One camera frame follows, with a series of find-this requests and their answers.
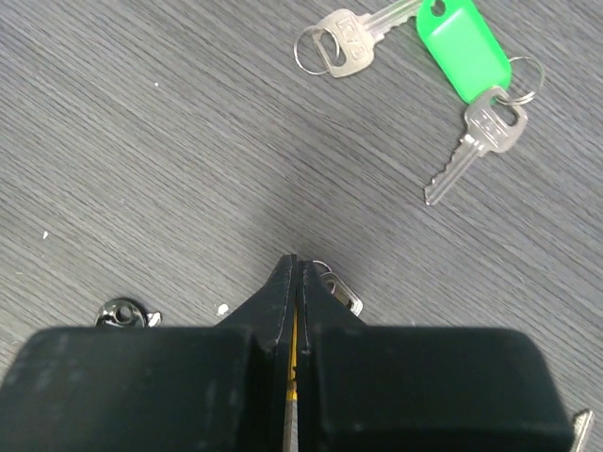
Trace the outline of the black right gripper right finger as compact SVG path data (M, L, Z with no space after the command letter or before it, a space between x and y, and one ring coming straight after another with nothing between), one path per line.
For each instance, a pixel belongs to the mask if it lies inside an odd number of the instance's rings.
M302 451L567 451L571 421L523 332L371 326L299 264Z

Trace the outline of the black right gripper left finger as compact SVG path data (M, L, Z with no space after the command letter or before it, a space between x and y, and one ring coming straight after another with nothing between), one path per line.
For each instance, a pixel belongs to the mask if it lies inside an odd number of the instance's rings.
M1 384L5 451L282 451L299 261L212 327L34 333Z

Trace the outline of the yellow tag key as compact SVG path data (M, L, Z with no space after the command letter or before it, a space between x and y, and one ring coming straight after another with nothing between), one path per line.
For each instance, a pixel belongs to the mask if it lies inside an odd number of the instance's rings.
M349 311L355 316L359 316L363 310L364 304L358 298L358 296L348 287L343 280L333 272L333 269L323 261L314 260L313 264L320 274L320 278L328 286L329 292L339 302L344 304ZM293 331L292 341L289 351L289 364L288 364L288 379L287 379L287 390L286 390L286 404L285 404L285 425L284 425L284 442L283 450L291 451L296 440L293 439L293 427L294 418L297 412L297 326L298 326L298 315L297 308L294 308L293 316Z

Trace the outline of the black tag key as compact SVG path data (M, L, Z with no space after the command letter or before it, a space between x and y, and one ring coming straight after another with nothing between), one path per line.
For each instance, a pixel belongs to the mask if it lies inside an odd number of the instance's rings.
M160 312L151 312L141 303L129 299L118 298L106 302L98 311L95 327L114 328L152 328L162 322Z

